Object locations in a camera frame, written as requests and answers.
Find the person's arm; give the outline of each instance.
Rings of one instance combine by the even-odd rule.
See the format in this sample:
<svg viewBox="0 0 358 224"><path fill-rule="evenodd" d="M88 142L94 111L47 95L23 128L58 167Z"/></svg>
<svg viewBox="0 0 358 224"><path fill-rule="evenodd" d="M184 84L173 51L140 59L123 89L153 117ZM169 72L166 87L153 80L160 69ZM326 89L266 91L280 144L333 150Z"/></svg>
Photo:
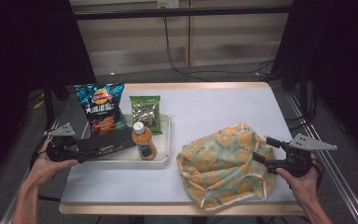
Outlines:
<svg viewBox="0 0 358 224"><path fill-rule="evenodd" d="M311 223L332 223L318 200L317 179L319 174L314 167L301 177L294 177L283 168L277 168L276 172L290 185L298 205L307 214Z"/></svg>
<svg viewBox="0 0 358 224"><path fill-rule="evenodd" d="M41 152L46 150L45 142ZM46 153L41 153L27 178L21 184L12 222L13 224L37 223L39 217L39 192L60 170L77 164L77 160L54 162Z"/></svg>

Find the orange juice bottle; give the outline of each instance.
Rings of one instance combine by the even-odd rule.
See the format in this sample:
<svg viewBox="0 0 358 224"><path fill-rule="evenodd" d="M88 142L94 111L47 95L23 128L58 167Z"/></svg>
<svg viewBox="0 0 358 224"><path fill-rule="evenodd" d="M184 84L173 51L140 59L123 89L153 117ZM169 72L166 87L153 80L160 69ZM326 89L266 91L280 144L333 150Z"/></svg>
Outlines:
<svg viewBox="0 0 358 224"><path fill-rule="evenodd" d="M144 161L152 161L157 155L152 141L152 132L142 122L133 124L132 140L138 147L139 155Z"/></svg>

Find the bottle label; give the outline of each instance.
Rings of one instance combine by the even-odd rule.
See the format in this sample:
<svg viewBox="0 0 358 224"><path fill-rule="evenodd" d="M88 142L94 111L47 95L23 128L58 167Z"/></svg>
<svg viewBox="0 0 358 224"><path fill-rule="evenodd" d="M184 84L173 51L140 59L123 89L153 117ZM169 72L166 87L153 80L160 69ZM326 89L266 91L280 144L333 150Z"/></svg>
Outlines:
<svg viewBox="0 0 358 224"><path fill-rule="evenodd" d="M152 154L152 149L149 145L138 145L138 150L143 157L148 157Z"/></svg>

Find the blue chip bag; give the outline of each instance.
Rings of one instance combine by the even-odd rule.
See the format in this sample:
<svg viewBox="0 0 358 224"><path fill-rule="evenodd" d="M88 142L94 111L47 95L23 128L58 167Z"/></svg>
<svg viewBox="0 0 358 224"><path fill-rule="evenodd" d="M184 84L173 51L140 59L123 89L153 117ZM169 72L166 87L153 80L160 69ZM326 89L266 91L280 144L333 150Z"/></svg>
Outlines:
<svg viewBox="0 0 358 224"><path fill-rule="evenodd" d="M123 83L75 85L75 90L89 121L91 135L127 128L119 108Z"/></svg>

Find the plastic packaging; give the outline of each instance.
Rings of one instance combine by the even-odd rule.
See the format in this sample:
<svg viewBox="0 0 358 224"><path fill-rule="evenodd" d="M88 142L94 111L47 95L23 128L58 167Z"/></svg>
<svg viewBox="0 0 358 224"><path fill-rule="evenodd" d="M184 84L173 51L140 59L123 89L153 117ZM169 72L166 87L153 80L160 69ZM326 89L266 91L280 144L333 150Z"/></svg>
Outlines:
<svg viewBox="0 0 358 224"><path fill-rule="evenodd" d="M91 135L127 127L119 108L123 83L76 85L76 95L89 121Z"/></svg>
<svg viewBox="0 0 358 224"><path fill-rule="evenodd" d="M142 122L152 134L161 134L159 96L130 96L132 123Z"/></svg>
<svg viewBox="0 0 358 224"><path fill-rule="evenodd" d="M142 160L152 161L156 158L157 150L152 141L152 133L142 122L133 124L132 140L137 145Z"/></svg>

